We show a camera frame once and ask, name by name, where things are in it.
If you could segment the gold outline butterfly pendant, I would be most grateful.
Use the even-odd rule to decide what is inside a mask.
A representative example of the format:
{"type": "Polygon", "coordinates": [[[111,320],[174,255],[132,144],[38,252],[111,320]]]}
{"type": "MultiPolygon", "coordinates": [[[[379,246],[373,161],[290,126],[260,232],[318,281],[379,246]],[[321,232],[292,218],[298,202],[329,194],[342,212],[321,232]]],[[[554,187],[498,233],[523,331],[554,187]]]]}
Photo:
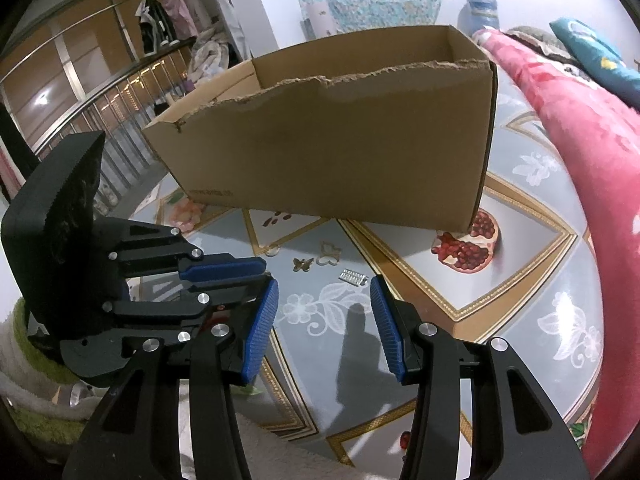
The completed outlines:
{"type": "Polygon", "coordinates": [[[330,242],[320,243],[320,254],[316,258],[318,266],[336,266],[341,260],[342,250],[330,242]]]}

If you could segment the brown cardboard box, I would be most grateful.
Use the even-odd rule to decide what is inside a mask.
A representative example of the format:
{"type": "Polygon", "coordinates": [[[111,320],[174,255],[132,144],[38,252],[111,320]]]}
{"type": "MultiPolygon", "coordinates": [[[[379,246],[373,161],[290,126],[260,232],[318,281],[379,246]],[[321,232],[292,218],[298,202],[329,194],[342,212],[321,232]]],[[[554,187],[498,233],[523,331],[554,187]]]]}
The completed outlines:
{"type": "Polygon", "coordinates": [[[497,93],[495,63],[454,27],[368,29],[235,65],[144,135],[199,203],[464,232],[497,93]]]}

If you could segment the silver rectangular hair clip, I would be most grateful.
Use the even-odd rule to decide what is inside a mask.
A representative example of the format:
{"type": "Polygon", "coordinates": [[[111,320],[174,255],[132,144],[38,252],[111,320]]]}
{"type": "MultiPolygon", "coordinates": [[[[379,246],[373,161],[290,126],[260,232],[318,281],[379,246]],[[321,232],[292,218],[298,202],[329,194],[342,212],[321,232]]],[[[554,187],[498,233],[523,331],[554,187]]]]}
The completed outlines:
{"type": "Polygon", "coordinates": [[[353,270],[344,269],[338,277],[342,282],[354,285],[356,287],[363,287],[367,285],[368,277],[366,274],[362,274],[353,270]]]}

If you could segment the blue water jug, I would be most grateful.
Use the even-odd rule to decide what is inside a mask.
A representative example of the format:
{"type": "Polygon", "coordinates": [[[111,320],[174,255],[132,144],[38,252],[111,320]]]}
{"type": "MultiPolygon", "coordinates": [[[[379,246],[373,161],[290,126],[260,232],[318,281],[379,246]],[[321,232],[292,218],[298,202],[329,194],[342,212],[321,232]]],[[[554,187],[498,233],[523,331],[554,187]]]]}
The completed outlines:
{"type": "Polygon", "coordinates": [[[469,35],[486,27],[500,28],[497,0],[466,0],[466,10],[466,32],[469,35]]]}

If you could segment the grey brown pillow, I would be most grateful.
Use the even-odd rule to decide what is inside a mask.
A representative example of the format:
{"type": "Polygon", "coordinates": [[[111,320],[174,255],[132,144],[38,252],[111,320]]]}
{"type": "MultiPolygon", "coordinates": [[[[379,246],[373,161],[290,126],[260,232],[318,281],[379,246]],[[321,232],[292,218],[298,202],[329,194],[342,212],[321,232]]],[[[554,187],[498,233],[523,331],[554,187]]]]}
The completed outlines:
{"type": "Polygon", "coordinates": [[[580,65],[578,59],[574,58],[564,44],[550,32],[536,27],[518,26],[506,30],[504,34],[551,61],[574,66],[580,65]]]}

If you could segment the pile of clothes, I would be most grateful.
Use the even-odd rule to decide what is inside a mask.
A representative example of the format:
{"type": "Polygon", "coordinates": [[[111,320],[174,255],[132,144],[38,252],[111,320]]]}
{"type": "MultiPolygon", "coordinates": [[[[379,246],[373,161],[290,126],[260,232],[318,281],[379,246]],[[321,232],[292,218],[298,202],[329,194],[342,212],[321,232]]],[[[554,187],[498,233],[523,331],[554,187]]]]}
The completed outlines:
{"type": "Polygon", "coordinates": [[[225,32],[205,29],[195,39],[186,74],[195,87],[225,72],[230,67],[232,47],[225,32]]]}

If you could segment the teal floral pillow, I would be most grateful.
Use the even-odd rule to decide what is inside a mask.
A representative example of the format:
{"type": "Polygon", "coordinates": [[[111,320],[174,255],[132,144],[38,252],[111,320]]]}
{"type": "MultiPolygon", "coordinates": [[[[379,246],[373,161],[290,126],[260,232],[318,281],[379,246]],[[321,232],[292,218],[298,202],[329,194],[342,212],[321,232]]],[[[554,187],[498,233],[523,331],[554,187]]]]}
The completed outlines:
{"type": "Polygon", "coordinates": [[[639,109],[639,72],[626,65],[608,40],[574,18],[559,18],[549,26],[593,80],[628,106],[639,109]]]}

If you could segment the metal stair railing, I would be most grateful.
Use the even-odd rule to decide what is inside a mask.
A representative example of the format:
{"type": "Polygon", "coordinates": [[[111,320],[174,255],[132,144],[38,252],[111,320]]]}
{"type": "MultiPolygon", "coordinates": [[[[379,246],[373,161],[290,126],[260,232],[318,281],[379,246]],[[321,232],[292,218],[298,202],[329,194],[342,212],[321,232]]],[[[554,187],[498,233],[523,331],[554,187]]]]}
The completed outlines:
{"type": "Polygon", "coordinates": [[[58,118],[32,148],[45,159],[72,134],[105,133],[94,204],[114,209],[158,165],[142,130],[171,100],[186,94],[193,38],[163,48],[121,70],[58,118]]]}

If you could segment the wooden wardrobe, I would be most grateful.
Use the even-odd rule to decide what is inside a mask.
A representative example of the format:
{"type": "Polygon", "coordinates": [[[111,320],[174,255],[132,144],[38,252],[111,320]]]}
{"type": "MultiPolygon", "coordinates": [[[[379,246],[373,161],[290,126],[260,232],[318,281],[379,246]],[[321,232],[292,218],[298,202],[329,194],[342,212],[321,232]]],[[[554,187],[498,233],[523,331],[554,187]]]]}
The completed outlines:
{"type": "Polygon", "coordinates": [[[1,57],[1,101],[28,145],[143,56],[141,0],[76,0],[1,57]]]}

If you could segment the pink floral blanket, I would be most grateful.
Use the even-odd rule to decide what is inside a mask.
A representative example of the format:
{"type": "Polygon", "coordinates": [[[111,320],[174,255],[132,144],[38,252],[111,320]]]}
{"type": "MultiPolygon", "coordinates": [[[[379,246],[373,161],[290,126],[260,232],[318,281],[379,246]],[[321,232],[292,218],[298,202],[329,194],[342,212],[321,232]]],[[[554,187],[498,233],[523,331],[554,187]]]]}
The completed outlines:
{"type": "Polygon", "coordinates": [[[599,477],[639,426],[639,114],[495,29],[476,32],[560,153],[596,252],[604,307],[600,393],[582,452],[599,477]]]}

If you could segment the hanging clothes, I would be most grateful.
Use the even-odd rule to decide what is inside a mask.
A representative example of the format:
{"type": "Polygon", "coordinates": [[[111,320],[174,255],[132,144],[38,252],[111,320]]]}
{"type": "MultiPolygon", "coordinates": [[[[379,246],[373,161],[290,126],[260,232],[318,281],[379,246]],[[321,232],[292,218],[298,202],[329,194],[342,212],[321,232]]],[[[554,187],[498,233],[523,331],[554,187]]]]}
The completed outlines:
{"type": "Polygon", "coordinates": [[[141,0],[134,16],[145,56],[195,38],[213,23],[201,0],[141,0]]]}

